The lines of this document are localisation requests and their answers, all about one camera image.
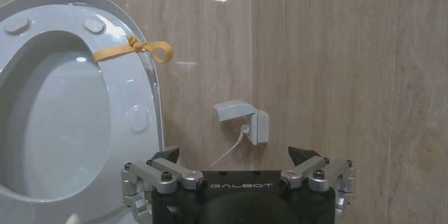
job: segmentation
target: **toilet seat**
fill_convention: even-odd
[[[60,38],[78,39],[83,41],[90,54],[92,54],[99,50],[126,44],[130,35],[138,36],[142,41],[144,40],[142,32],[127,14],[108,0],[15,0],[0,7],[0,29],[0,48],[7,48],[0,53],[0,89],[11,73],[19,71],[16,70],[19,62],[27,62],[28,57],[38,54],[31,46],[28,49],[28,45],[32,45],[34,41],[40,46],[44,41],[44,46],[56,47],[58,45],[54,45],[52,42],[58,43]],[[76,60],[90,61],[83,57]],[[151,58],[147,54],[132,52],[119,58],[99,62],[98,68],[102,72],[108,96],[108,101],[100,101],[98,104],[108,102],[110,121],[95,122],[100,125],[99,128],[87,128],[88,131],[92,131],[91,135],[94,136],[98,135],[98,132],[103,134],[108,131],[104,133],[108,141],[103,140],[103,148],[98,148],[98,152],[90,153],[88,157],[80,155],[80,161],[91,157],[95,161],[92,166],[96,169],[88,171],[94,173],[90,176],[91,179],[72,187],[68,193],[62,190],[58,195],[47,198],[28,197],[0,185],[0,216],[3,219],[6,218],[6,223],[64,223],[75,212],[84,221],[104,222],[108,216],[114,216],[123,210],[120,170],[124,163],[146,160],[163,149],[158,75]],[[70,114],[59,115],[58,111],[52,111],[52,114],[48,115],[47,110],[42,111],[44,115],[38,118],[46,119],[55,116],[63,118],[52,121],[55,125],[51,125],[47,131],[64,131],[66,128],[71,130],[76,127],[76,125],[70,125]],[[31,130],[26,128],[26,130],[39,132],[42,125],[39,120],[36,122],[39,127]],[[83,139],[78,143],[87,146],[84,150],[90,150],[88,147],[95,138],[91,139],[91,142],[83,142]],[[46,158],[46,152],[64,151],[67,150],[58,149],[58,147],[54,150],[43,149],[42,155],[30,160],[36,164],[39,162],[42,164],[62,162],[60,166],[56,165],[60,171],[58,169],[51,171],[54,177],[46,175],[46,170],[43,174],[31,175],[32,179],[27,179],[24,176],[23,183],[30,183],[35,195],[46,190],[52,193],[52,188],[72,181],[58,176],[59,172],[66,172],[64,167],[78,168],[76,172],[80,169],[92,168],[90,162],[83,167],[76,167],[78,164],[72,164],[71,160]],[[11,169],[15,169],[15,166],[27,165],[27,162],[26,164],[18,163],[12,162],[7,165],[12,167]],[[46,182],[36,186],[39,182],[36,178],[46,180]]]

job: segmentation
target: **robotic arm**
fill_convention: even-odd
[[[295,168],[212,172],[178,165],[179,149],[122,171],[123,202],[140,224],[331,224],[355,199],[355,167],[288,148]]]

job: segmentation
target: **screw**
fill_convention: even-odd
[[[130,167],[131,167],[131,163],[126,163],[124,164],[124,170],[130,170]]]
[[[324,179],[326,178],[326,172],[323,170],[316,170],[314,173],[314,177],[318,179]]]
[[[162,175],[160,175],[160,180],[162,180],[163,182],[167,182],[167,181],[170,181],[170,180],[172,180],[172,179],[174,179],[174,175],[172,175],[171,172],[163,172],[163,173],[162,173]]]

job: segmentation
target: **wall tile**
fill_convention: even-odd
[[[262,168],[287,146],[354,159],[347,223],[384,223],[398,0],[254,0],[254,90],[271,116]]]
[[[448,219],[447,14],[447,0],[400,0],[388,223]]]

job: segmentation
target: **metal bracket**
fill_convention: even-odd
[[[294,169],[283,170],[280,173],[282,180],[287,183],[290,189],[300,188],[304,178],[308,178],[310,174],[324,166],[326,159],[320,156],[314,156]]]
[[[138,223],[152,223],[151,192],[154,188],[160,194],[171,194],[178,190],[178,181],[183,188],[198,190],[204,182],[204,175],[200,171],[190,170],[163,157],[148,160],[147,163],[136,162],[124,165],[122,170],[123,203],[132,208]]]
[[[336,193],[336,221],[344,217],[347,206],[355,200],[356,170],[350,160],[336,160],[330,163],[327,158],[314,156],[294,169],[282,171],[282,180],[288,189],[298,189],[308,179],[308,187],[314,191],[327,191],[330,187]]]
[[[190,170],[164,158],[154,160],[151,166],[156,169],[170,171],[176,176],[186,189],[198,190],[204,182],[204,175],[199,170]]]

